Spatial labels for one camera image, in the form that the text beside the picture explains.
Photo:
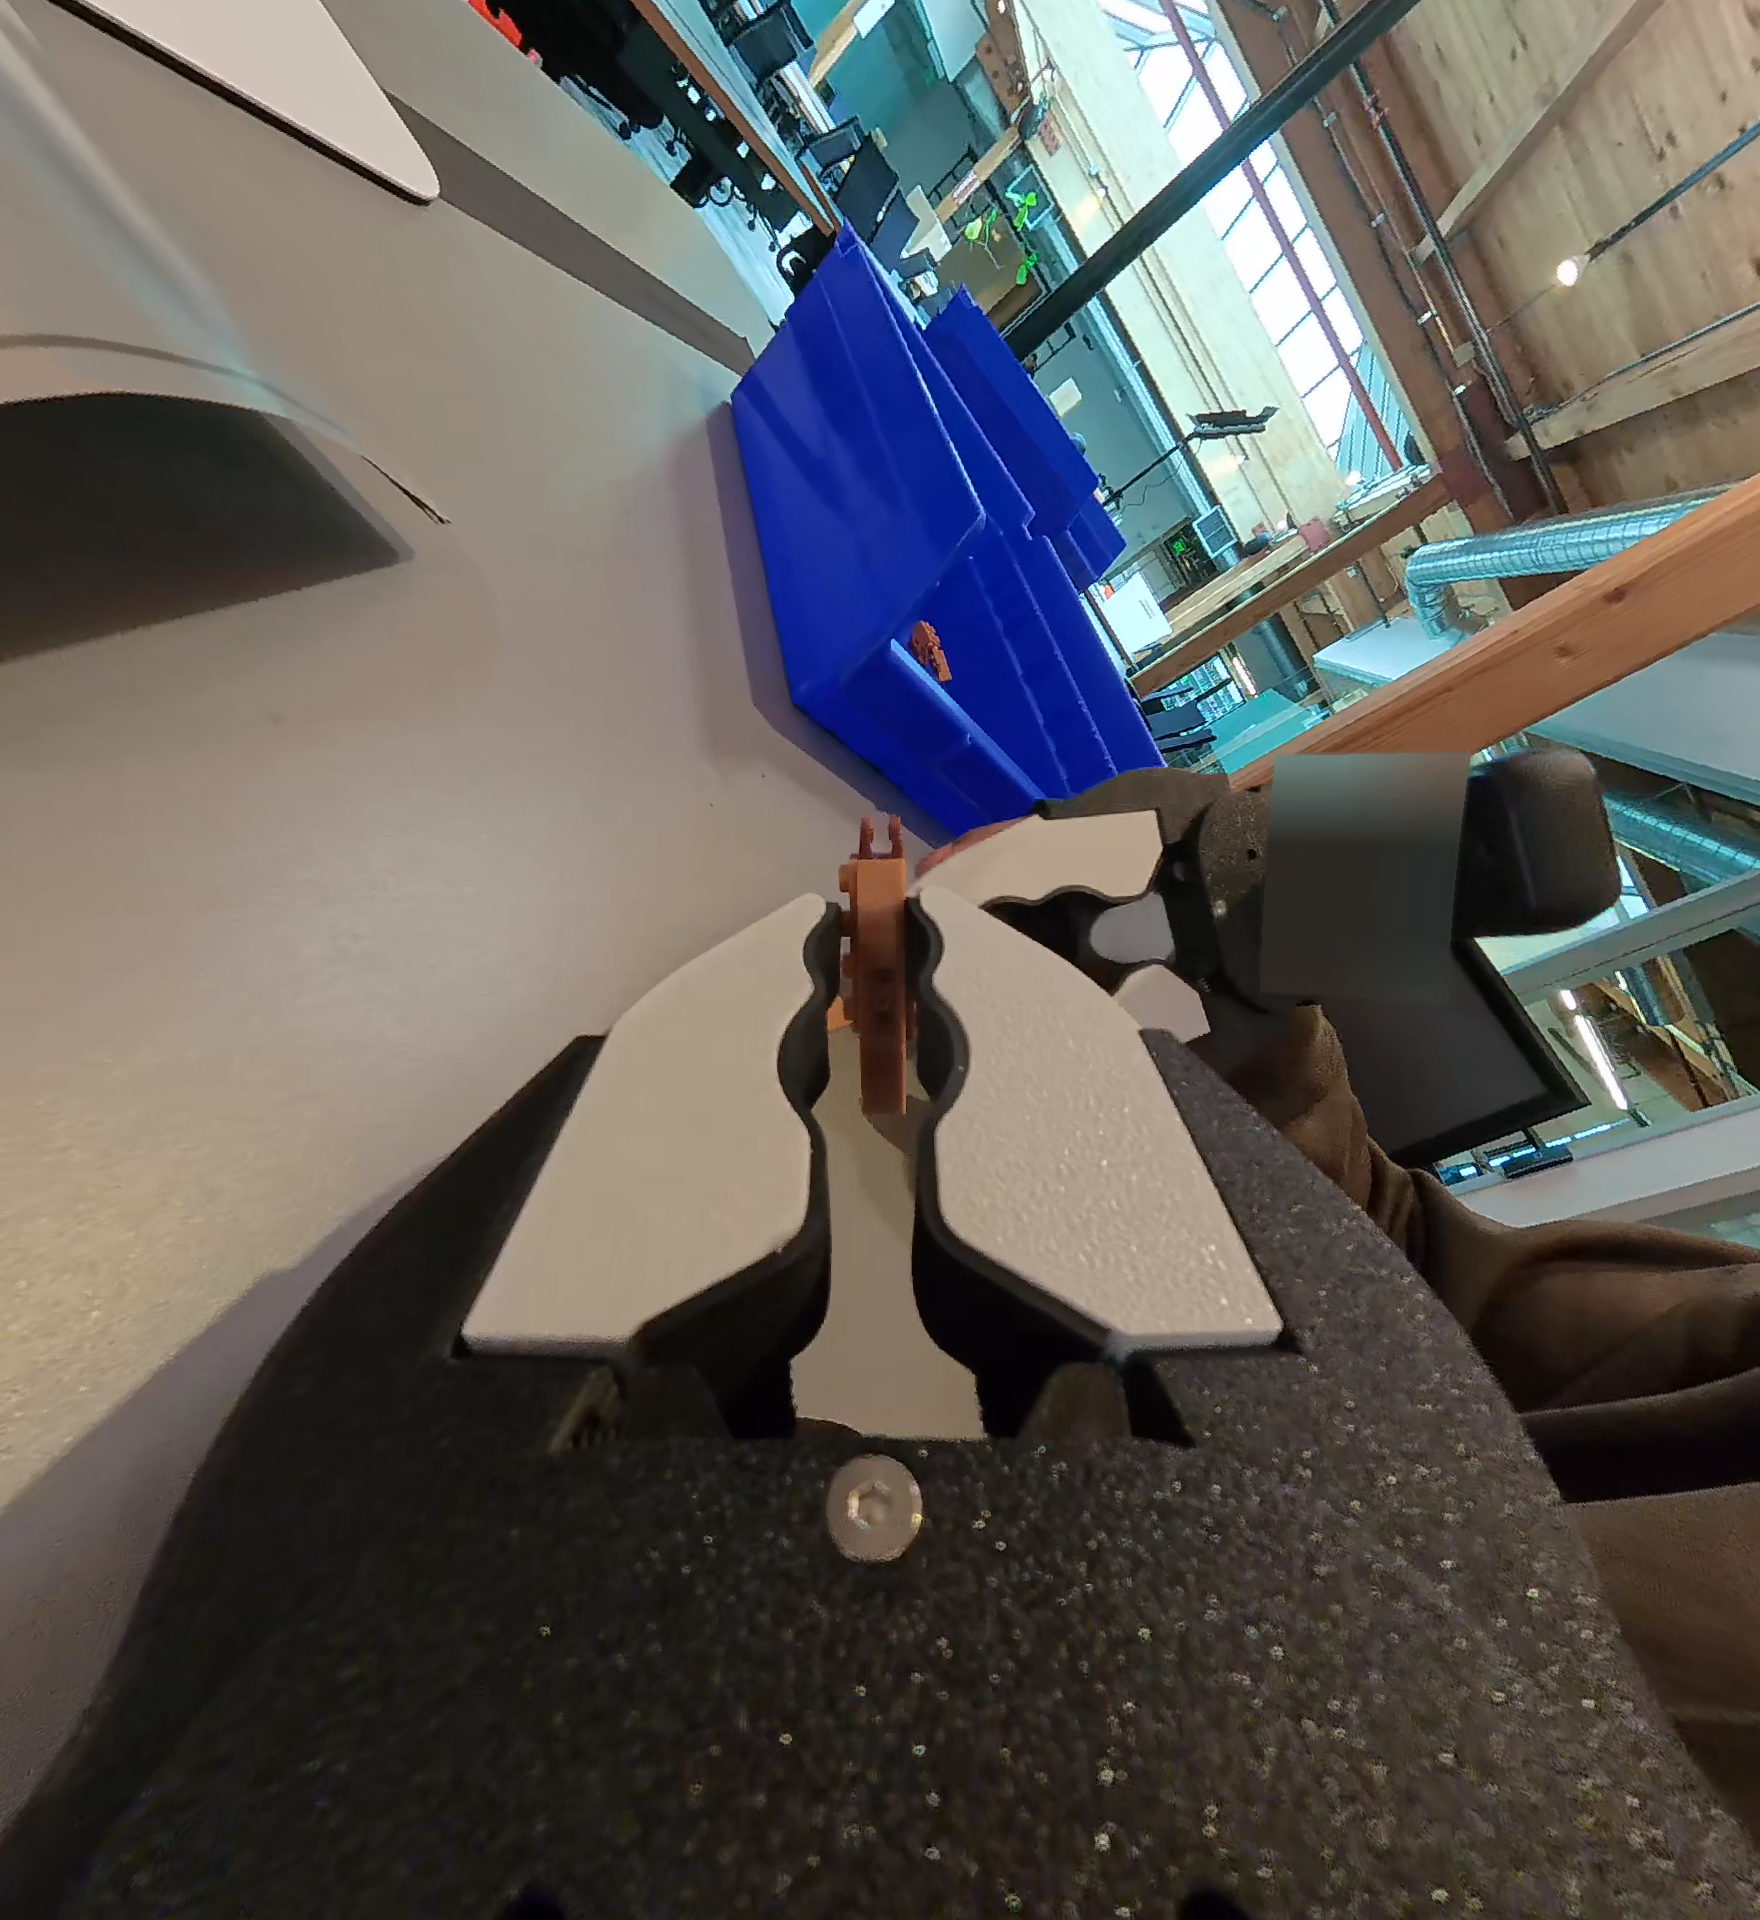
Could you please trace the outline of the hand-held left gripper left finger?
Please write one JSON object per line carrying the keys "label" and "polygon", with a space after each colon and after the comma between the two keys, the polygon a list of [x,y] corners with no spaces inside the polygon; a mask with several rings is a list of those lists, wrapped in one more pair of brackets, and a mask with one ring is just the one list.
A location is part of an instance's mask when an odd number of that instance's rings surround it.
{"label": "hand-held left gripper left finger", "polygon": [[474,1299],[470,1352],[752,1368],[806,1343],[837,973],[838,909],[800,896],[627,1009]]}

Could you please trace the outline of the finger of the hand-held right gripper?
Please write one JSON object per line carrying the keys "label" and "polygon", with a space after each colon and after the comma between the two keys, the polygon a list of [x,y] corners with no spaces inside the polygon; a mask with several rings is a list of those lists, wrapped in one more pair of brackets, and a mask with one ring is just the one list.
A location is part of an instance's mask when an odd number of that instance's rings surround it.
{"label": "finger of the hand-held right gripper", "polygon": [[1146,1031],[1180,1043],[1209,1033],[1204,997],[1172,973],[1174,940],[1162,898],[1141,896],[1101,907],[1088,928],[1091,956],[1116,970],[1115,1003]]}
{"label": "finger of the hand-held right gripper", "polygon": [[1067,896],[1123,903],[1152,890],[1161,853],[1154,814],[1027,817],[957,849],[957,898],[975,905]]}

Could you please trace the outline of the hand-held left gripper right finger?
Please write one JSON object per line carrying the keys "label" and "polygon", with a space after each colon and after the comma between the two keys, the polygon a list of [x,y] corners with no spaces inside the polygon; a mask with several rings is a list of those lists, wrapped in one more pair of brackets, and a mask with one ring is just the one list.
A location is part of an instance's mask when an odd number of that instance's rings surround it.
{"label": "hand-held left gripper right finger", "polygon": [[1108,1358],[1273,1345],[1277,1309],[1133,1015],[949,890],[916,898],[914,927],[936,1243]]}

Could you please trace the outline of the brown brick assembly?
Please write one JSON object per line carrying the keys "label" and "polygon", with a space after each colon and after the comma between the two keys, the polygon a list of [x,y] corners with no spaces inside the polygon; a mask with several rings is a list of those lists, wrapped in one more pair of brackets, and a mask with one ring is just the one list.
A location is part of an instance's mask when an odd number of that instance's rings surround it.
{"label": "brown brick assembly", "polygon": [[845,898],[840,1019],[855,1033],[861,1108],[894,1119],[907,1110],[914,998],[909,976],[909,865],[901,820],[861,821],[855,855],[840,865]]}

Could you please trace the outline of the blue plastic bin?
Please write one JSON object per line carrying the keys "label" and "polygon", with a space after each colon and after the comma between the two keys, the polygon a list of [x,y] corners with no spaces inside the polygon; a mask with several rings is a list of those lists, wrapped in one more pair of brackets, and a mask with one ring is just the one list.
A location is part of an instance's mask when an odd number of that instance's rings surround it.
{"label": "blue plastic bin", "polygon": [[845,228],[727,406],[793,707],[963,834],[1161,754],[924,326]]}

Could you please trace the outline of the brick instruction booklet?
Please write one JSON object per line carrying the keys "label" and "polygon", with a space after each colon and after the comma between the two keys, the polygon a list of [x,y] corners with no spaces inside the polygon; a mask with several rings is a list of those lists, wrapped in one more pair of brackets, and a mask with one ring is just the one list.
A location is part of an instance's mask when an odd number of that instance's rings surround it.
{"label": "brick instruction booklet", "polygon": [[404,570],[365,478],[0,5],[0,666]]}

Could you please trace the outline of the grey desk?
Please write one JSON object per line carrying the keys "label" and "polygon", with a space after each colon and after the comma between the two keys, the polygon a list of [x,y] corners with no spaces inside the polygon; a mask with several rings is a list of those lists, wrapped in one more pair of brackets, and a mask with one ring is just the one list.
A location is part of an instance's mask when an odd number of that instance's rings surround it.
{"label": "grey desk", "polygon": [[0,664],[0,1832],[319,1281],[560,1043],[828,877],[734,374],[57,5],[60,100],[413,556]]}

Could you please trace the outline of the black computer monitor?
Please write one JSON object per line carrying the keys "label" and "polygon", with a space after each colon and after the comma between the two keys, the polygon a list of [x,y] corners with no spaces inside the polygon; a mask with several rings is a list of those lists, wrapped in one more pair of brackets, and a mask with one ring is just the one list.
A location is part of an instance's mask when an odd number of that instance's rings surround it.
{"label": "black computer monitor", "polygon": [[1433,998],[1324,1000],[1369,1135],[1432,1169],[1563,1119],[1586,1095],[1474,942],[1457,942]]}

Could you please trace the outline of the wooden office table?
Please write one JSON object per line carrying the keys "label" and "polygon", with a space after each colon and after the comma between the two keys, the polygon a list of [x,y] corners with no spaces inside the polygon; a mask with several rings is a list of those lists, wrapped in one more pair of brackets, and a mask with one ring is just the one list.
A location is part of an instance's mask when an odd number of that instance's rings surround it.
{"label": "wooden office table", "polygon": [[1448,461],[1428,478],[1318,544],[1297,532],[1263,555],[1238,563],[1226,578],[1187,596],[1166,614],[1171,637],[1128,674],[1133,698],[1144,703],[1156,697],[1267,617],[1361,563],[1364,555],[1436,512],[1465,506],[1489,493],[1491,481],[1465,461]]}

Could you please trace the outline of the stack of blue bins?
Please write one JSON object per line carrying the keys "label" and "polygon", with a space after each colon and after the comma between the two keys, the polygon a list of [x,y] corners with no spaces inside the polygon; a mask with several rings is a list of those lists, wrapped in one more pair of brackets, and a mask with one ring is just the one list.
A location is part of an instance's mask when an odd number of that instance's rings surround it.
{"label": "stack of blue bins", "polygon": [[1067,424],[963,286],[926,322],[924,340],[1027,500],[1033,535],[1053,544],[1074,589],[1094,589],[1126,538]]}

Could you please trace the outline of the person's dark jacket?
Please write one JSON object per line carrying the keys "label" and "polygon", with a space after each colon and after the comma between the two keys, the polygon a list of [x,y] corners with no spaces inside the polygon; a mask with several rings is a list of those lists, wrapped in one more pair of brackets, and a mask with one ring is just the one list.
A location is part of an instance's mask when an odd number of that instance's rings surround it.
{"label": "person's dark jacket", "polygon": [[1219,997],[1194,1052],[1468,1331],[1666,1718],[1760,1850],[1760,1252],[1648,1222],[1482,1218],[1373,1141],[1315,1005]]}

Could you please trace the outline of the black pole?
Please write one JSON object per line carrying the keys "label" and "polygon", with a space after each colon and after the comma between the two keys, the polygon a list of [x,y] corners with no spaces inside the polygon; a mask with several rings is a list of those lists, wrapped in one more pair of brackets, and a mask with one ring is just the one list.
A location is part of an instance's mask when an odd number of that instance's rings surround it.
{"label": "black pole", "polygon": [[1221,179],[1233,174],[1252,151],[1277,133],[1288,119],[1310,105],[1339,74],[1399,26],[1416,3],[1369,3],[1336,26],[1324,42],[1297,60],[1273,91],[1252,101],[1231,119],[1194,161],[1189,161],[1152,201],[1108,236],[1068,279],[1026,310],[1005,333],[1015,359],[1039,349],[1068,326],[1107,286],[1148,253],[1171,228],[1194,213]]}

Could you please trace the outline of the wooden post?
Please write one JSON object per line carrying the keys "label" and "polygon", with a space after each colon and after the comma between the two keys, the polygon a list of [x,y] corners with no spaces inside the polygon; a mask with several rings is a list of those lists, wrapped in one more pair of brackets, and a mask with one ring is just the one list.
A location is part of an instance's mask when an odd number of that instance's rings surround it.
{"label": "wooden post", "polygon": [[1292,754],[1477,753],[1760,609],[1760,472],[1229,776]]}

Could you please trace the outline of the silver ventilation duct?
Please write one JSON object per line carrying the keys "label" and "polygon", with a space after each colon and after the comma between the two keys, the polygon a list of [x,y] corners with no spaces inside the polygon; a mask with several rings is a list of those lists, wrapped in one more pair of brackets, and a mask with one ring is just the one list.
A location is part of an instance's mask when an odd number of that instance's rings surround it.
{"label": "silver ventilation duct", "polygon": [[1444,596],[1470,584],[1577,576],[1654,538],[1726,489],[1674,493],[1509,527],[1502,532],[1421,544],[1403,567],[1407,605],[1426,625],[1446,625]]}

